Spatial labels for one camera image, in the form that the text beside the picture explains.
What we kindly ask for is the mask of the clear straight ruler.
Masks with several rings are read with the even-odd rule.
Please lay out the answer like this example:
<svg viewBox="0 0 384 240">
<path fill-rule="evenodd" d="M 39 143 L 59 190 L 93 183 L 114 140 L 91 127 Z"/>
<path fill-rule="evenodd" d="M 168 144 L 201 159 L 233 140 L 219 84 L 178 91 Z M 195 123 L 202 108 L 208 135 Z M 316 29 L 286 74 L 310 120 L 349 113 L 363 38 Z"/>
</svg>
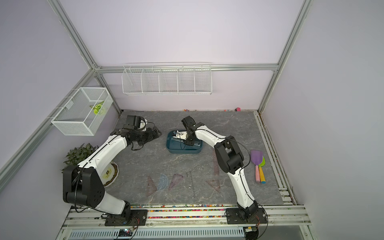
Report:
<svg viewBox="0 0 384 240">
<path fill-rule="evenodd" d="M 185 131 L 174 132 L 172 138 L 183 142 L 186 139 L 186 133 Z"/>
<path fill-rule="evenodd" d="M 195 199 L 196 192 L 195 192 L 195 187 L 194 187 L 192 171 L 189 171 L 189 177 L 190 177 L 190 189 L 192 190 L 192 199 Z"/>
</svg>

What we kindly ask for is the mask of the teal plastic storage box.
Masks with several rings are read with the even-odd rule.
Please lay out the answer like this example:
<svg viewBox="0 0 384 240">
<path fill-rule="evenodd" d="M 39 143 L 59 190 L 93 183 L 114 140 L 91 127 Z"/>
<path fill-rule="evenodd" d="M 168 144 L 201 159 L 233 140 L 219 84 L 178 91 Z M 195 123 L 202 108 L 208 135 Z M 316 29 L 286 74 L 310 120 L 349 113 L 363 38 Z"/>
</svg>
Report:
<svg viewBox="0 0 384 240">
<path fill-rule="evenodd" d="M 199 154 L 203 148 L 203 141 L 195 140 L 193 146 L 184 144 L 184 141 L 176 136 L 176 131 L 167 135 L 166 148 L 171 154 Z"/>
</svg>

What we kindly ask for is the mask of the clear straight ruler bottom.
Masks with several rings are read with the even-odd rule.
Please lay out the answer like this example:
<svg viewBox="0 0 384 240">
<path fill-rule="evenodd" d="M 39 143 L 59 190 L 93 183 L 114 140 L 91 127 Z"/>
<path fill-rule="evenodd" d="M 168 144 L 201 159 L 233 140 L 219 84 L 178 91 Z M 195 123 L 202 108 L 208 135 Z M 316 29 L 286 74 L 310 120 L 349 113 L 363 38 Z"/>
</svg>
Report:
<svg viewBox="0 0 384 240">
<path fill-rule="evenodd" d="M 194 187 L 192 171 L 189 171 L 189 177 L 190 177 L 190 189 L 192 190 L 192 199 L 195 199 L 196 192 L 195 192 L 195 187 Z"/>
</svg>

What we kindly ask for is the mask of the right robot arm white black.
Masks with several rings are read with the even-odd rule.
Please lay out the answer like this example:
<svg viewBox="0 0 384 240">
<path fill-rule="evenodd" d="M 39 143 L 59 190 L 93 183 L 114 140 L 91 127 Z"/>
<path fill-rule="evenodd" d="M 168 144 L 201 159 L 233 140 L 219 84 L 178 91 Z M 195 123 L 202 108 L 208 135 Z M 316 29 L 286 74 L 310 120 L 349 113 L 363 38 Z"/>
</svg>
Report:
<svg viewBox="0 0 384 240">
<path fill-rule="evenodd" d="M 219 135 L 205 125 L 187 127 L 182 139 L 185 145 L 192 145 L 195 140 L 201 140 L 215 150 L 219 167 L 229 176 L 234 187 L 239 215 L 244 219 L 253 217 L 259 210 L 259 205 L 248 186 L 244 155 L 236 139 L 233 136 Z"/>
</svg>

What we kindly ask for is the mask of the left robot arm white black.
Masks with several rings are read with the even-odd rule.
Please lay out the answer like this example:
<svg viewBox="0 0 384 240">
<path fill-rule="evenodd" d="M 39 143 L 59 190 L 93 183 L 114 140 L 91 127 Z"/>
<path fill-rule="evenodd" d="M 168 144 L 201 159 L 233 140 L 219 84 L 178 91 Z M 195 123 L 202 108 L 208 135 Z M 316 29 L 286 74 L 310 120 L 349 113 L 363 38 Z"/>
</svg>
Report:
<svg viewBox="0 0 384 240">
<path fill-rule="evenodd" d="M 107 166 L 128 145 L 143 147 L 162 135 L 157 127 L 145 131 L 121 129 L 113 131 L 106 142 L 84 161 L 63 170 L 63 200 L 74 207 L 85 206 L 110 215 L 128 217 L 131 206 L 105 190 L 102 176 Z"/>
</svg>

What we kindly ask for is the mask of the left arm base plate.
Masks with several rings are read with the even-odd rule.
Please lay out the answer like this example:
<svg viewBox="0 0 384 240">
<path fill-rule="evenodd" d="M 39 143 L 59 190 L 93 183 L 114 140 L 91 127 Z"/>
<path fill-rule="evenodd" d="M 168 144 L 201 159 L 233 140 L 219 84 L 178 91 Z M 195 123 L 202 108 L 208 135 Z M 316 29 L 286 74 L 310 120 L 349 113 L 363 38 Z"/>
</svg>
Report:
<svg viewBox="0 0 384 240">
<path fill-rule="evenodd" d="M 147 221 L 147 210 L 131 210 L 129 215 L 106 214 L 106 227 L 144 226 Z"/>
</svg>

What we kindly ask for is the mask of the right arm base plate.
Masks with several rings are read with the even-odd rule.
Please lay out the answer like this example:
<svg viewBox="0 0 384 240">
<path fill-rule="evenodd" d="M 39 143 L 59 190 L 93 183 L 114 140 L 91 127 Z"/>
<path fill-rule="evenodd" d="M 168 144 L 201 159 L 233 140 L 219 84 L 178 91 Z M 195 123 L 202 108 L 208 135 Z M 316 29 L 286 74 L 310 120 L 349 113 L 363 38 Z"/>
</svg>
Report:
<svg viewBox="0 0 384 240">
<path fill-rule="evenodd" d="M 261 208 L 258 208 L 250 215 L 239 208 L 228 208 L 225 210 L 224 216 L 226 217 L 228 225 L 259 225 L 267 223 L 267 215 Z"/>
</svg>

